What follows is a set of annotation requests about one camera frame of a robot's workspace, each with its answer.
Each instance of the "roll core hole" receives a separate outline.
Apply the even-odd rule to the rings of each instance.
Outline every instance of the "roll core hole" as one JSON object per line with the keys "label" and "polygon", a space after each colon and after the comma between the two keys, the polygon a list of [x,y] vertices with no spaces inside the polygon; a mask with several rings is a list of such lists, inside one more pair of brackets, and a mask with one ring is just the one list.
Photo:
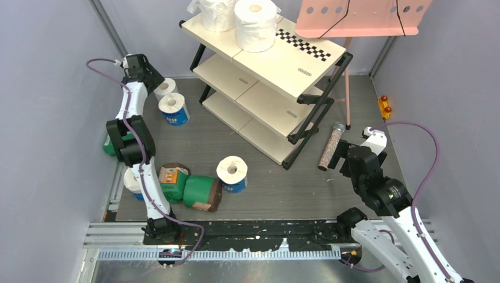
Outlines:
{"label": "roll core hole", "polygon": [[229,174],[234,174],[234,173],[236,173],[236,171],[238,171],[238,168],[236,166],[231,165],[231,166],[228,167],[228,173]]}
{"label": "roll core hole", "polygon": [[257,12],[260,12],[262,10],[262,7],[259,5],[252,5],[252,6],[248,7],[248,9],[251,12],[257,13]]}

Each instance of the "black shelf frame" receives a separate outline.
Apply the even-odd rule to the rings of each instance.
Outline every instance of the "black shelf frame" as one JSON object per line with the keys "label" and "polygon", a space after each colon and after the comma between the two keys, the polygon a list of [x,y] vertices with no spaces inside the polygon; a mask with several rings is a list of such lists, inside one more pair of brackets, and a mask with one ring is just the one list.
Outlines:
{"label": "black shelf frame", "polygon": [[[195,57],[193,58],[193,62],[191,63],[191,67],[189,68],[191,71],[193,71],[198,64],[200,63],[200,60],[203,56],[203,53],[205,52],[206,47],[203,44],[200,44],[198,47],[198,50],[195,54]],[[335,100],[328,95],[330,94],[331,90],[335,87],[337,84],[338,80],[346,70],[347,66],[349,63],[351,63],[351,60],[353,59],[353,55],[350,54],[349,52],[345,52],[342,57],[337,61],[335,66],[339,66],[339,70],[336,72],[335,76],[329,80],[328,86],[325,88],[321,96],[312,96],[309,94],[301,94],[297,98],[297,103],[299,104],[314,104],[314,107],[312,108],[311,112],[307,116],[307,118],[304,120],[302,125],[300,126],[299,130],[295,134],[290,134],[288,136],[288,141],[291,144],[297,144],[301,139],[303,141],[297,146],[294,151],[281,163],[283,168],[289,169],[292,164],[295,162],[297,159],[298,155],[304,148],[304,146],[307,144],[307,141],[313,136],[313,134],[316,134],[319,132],[318,126],[320,125],[321,121],[325,117],[325,115],[328,113],[330,110],[331,106],[335,102]],[[200,103],[203,103],[207,98],[208,94],[211,90],[211,86],[208,84],[206,85],[202,96],[200,97]],[[310,129],[307,129],[308,125],[312,122],[312,127]],[[351,128],[351,125],[346,125],[346,129],[349,130]]]}

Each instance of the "checkerboard pattern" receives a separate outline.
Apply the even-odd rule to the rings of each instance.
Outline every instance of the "checkerboard pattern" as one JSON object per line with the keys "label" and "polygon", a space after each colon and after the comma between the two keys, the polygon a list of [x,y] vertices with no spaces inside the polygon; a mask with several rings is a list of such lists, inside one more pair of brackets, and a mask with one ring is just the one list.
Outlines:
{"label": "checkerboard pattern", "polygon": [[305,42],[303,39],[298,38],[296,35],[290,36],[288,31],[280,28],[276,36],[280,39],[286,41],[287,43],[293,44],[294,47],[299,48],[302,51],[307,52],[309,55],[313,55],[314,58],[319,58],[321,61],[326,61],[327,57],[330,57],[330,53],[325,53],[323,50],[318,49],[316,46],[311,45],[309,42]]}

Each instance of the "purple cable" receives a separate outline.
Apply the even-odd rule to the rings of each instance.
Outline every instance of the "purple cable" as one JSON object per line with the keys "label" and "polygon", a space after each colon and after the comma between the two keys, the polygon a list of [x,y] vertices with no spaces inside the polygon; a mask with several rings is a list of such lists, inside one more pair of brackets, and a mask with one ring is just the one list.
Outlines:
{"label": "purple cable", "polygon": [[[391,237],[391,241],[392,241],[392,244],[394,244],[394,236],[387,230],[379,230],[380,233],[388,233],[389,236]],[[349,256],[349,258],[347,258],[347,260],[345,259],[340,259],[340,261],[345,264],[345,265],[351,265],[351,263],[349,262],[349,260],[351,259],[351,256]],[[353,265],[353,268],[354,269],[357,269],[359,271],[363,271],[363,272],[379,272],[379,271],[382,271],[384,269],[386,269],[385,266],[381,266],[379,268],[376,268],[376,269],[367,269],[367,268],[363,268],[363,267],[359,267],[359,266],[355,266]]]}
{"label": "purple cable", "polygon": [[140,148],[140,151],[141,151],[141,154],[142,154],[142,161],[139,165],[139,173],[140,173],[140,180],[141,180],[141,184],[144,188],[144,193],[146,194],[146,198],[147,200],[153,205],[153,207],[158,211],[160,212],[163,217],[165,217],[166,219],[170,220],[170,221],[174,221],[178,224],[181,224],[181,225],[185,225],[185,226],[191,226],[191,227],[196,227],[196,228],[199,228],[200,229],[200,237],[198,238],[198,241],[196,241],[196,244],[195,246],[193,247],[193,249],[191,249],[191,251],[186,255],[185,258],[183,258],[181,261],[175,263],[174,265],[172,265],[172,267],[176,267],[176,266],[179,266],[183,263],[186,262],[186,260],[191,256],[191,254],[198,248],[198,246],[200,245],[200,242],[201,240],[203,239],[203,234],[205,234],[205,229],[203,228],[203,226],[201,225],[198,225],[198,224],[194,224],[194,223],[189,223],[189,222],[184,222],[184,221],[180,221],[180,220],[177,220],[175,218],[172,218],[170,217],[168,214],[164,213],[157,205],[156,203],[151,199],[149,193],[147,192],[147,189],[146,189],[146,182],[144,181],[144,171],[142,169],[142,166],[145,164],[146,162],[146,149],[144,148],[144,145],[142,143],[142,141],[140,140],[140,137],[139,135],[136,133],[136,131],[132,128],[131,125],[129,125],[129,122],[127,121],[127,113],[129,112],[129,105],[130,105],[130,97],[132,95],[130,89],[128,86],[126,86],[124,83],[122,83],[120,80],[116,79],[116,78],[113,78],[112,76],[110,75],[107,75],[93,67],[90,66],[90,63],[92,62],[95,62],[95,61],[106,61],[106,62],[112,62],[114,63],[115,61],[113,60],[110,60],[110,59],[105,59],[105,58],[95,58],[95,59],[91,59],[91,60],[88,60],[87,63],[85,64],[87,66],[87,68],[91,69],[92,71],[96,72],[97,74],[100,74],[102,75],[103,77],[107,78],[108,80],[111,80],[111,81],[114,81],[115,83],[121,85],[121,87],[125,88],[127,90],[127,102],[125,103],[125,109],[123,111],[123,123],[125,124],[125,126],[127,127],[127,129],[132,133],[132,135],[134,136],[134,138],[136,139],[137,143],[139,144],[139,148]]}
{"label": "purple cable", "polygon": [[[372,130],[378,130],[378,129],[385,128],[385,127],[391,126],[391,125],[412,125],[412,126],[416,126],[416,127],[421,128],[422,130],[426,131],[430,135],[430,137],[434,141],[434,146],[436,148],[436,157],[434,157],[434,163],[432,163],[432,166],[431,166],[429,172],[427,173],[427,175],[425,176],[425,178],[423,178],[422,182],[420,183],[419,187],[417,188],[417,191],[415,192],[415,195],[413,197],[413,202],[412,202],[412,219],[413,219],[413,225],[417,229],[418,233],[421,235],[421,234],[423,234],[423,230],[420,227],[419,222],[417,220],[417,212],[416,212],[417,202],[418,202],[418,200],[420,198],[420,194],[422,193],[422,188],[425,186],[425,184],[429,180],[430,176],[436,170],[436,165],[438,164],[439,155],[440,155],[439,142],[438,142],[438,139],[436,138],[436,135],[434,135],[434,133],[429,128],[427,128],[426,126],[424,126],[422,124],[411,122],[411,121],[394,121],[394,122],[389,122],[389,123],[382,124],[382,125],[377,126],[377,127],[373,127]],[[441,263],[441,261],[439,260],[438,256],[436,255],[436,253],[434,253],[434,251],[432,250],[432,247],[430,246],[429,241],[427,240],[427,238],[425,238],[425,237],[420,237],[420,238],[422,239],[422,242],[424,243],[425,247],[429,251],[430,256],[432,256],[432,258],[434,259],[434,261],[436,262],[436,264],[439,266],[439,269],[441,269],[441,272],[443,272],[443,274],[445,275],[446,279],[450,279],[451,278],[450,273],[448,273],[448,271],[446,270],[445,266]]]}

